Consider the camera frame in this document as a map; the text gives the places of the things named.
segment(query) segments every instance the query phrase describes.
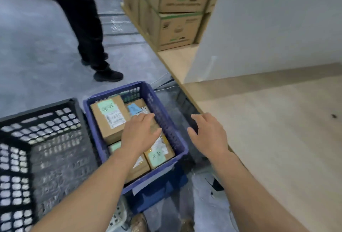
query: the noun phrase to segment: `white partition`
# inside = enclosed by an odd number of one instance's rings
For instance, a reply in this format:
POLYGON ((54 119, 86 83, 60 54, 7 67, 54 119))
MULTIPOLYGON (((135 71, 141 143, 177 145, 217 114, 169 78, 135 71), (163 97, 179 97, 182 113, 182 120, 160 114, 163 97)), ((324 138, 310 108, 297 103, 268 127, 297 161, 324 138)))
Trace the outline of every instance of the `white partition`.
POLYGON ((341 58, 342 0, 218 0, 185 82, 341 58))

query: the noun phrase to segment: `concrete floor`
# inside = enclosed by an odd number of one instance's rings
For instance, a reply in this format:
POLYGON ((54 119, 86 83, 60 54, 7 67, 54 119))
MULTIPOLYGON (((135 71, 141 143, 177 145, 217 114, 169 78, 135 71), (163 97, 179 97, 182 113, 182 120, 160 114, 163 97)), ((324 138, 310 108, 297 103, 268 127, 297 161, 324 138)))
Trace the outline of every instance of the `concrete floor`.
MULTIPOLYGON (((96 0, 99 13, 122 12, 119 2, 96 0)), ((81 65, 77 44, 54 1, 1 0, 0 117, 71 97, 77 97, 81 104, 95 93, 135 81, 157 87, 170 78, 167 74, 155 82, 167 70, 140 35, 104 37, 108 62, 125 75, 118 83, 95 82, 94 71, 81 65)), ((189 124, 175 101, 178 92, 179 88, 174 87, 157 94, 198 159, 201 155, 186 132, 189 124)), ((188 177, 190 182, 180 192, 145 212, 151 231, 177 232, 179 219, 189 217, 194 218, 196 231, 234 231, 228 221, 228 201, 212 199, 201 175, 190 172, 188 177)))

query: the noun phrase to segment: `green label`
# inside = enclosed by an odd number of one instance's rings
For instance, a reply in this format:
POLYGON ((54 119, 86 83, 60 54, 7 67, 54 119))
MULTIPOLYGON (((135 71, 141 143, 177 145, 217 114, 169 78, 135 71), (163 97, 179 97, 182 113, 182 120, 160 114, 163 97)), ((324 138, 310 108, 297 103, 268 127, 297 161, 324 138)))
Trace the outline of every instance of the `green label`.
POLYGON ((111 145, 109 146, 109 151, 110 151, 111 153, 113 153, 115 150, 117 150, 117 149, 120 148, 120 147, 121 147, 121 140, 120 140, 119 142, 117 142, 117 143, 111 144, 111 145))
POLYGON ((100 109, 103 115, 107 115, 112 113, 113 111, 118 110, 118 106, 113 102, 112 99, 101 101, 97 104, 97 107, 100 109))
POLYGON ((151 165, 153 167, 161 165, 162 163, 166 161, 165 155, 162 150, 149 152, 148 158, 150 159, 151 165))

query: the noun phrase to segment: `wire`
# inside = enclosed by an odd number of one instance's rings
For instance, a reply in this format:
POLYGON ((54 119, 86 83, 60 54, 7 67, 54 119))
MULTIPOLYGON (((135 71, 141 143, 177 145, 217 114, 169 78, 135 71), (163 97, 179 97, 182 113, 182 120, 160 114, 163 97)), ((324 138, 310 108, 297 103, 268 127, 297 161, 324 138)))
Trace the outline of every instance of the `wire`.
POLYGON ((172 88, 172 87, 179 87, 179 85, 174 85, 174 86, 171 86, 171 87, 168 87, 168 88, 165 88, 165 89, 156 90, 155 92, 167 90, 167 89, 170 89, 170 88, 172 88))
POLYGON ((165 75, 167 75, 169 72, 167 72, 166 74, 164 74, 164 75, 162 75, 160 78, 158 78, 156 81, 154 81, 153 83, 151 83, 151 85, 152 84, 154 84, 155 82, 157 82, 157 81, 159 81, 160 79, 162 79, 165 75))

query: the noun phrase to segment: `plastic crate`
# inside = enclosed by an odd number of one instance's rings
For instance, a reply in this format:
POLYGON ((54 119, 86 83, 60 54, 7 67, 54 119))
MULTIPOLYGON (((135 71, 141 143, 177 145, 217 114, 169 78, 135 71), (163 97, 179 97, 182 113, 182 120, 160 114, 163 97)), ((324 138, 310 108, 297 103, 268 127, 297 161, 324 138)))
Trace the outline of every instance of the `plastic crate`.
POLYGON ((0 119, 0 231, 28 231, 98 167, 76 98, 0 119))
POLYGON ((107 144, 101 136, 90 105, 97 101, 105 100, 116 95, 120 95, 125 103, 143 98, 150 111, 155 114, 157 123, 160 127, 162 127, 166 138, 168 139, 171 147, 175 152, 175 157, 173 157, 169 161, 158 166, 156 169, 151 170, 149 173, 138 178, 134 182, 125 185, 122 190, 122 194, 125 194, 126 192, 132 190, 134 187, 138 186, 147 179, 152 178, 153 176, 157 176, 158 173, 163 171, 165 168, 174 165, 182 158, 182 156, 188 153, 188 145, 182 138, 179 130, 176 128, 176 125, 171 120, 169 114, 153 91, 152 87, 145 82, 135 82, 115 88, 113 90, 95 94, 83 101, 83 108, 87 116, 89 127, 93 134, 96 148, 102 163, 104 163, 109 158, 110 153, 107 144))

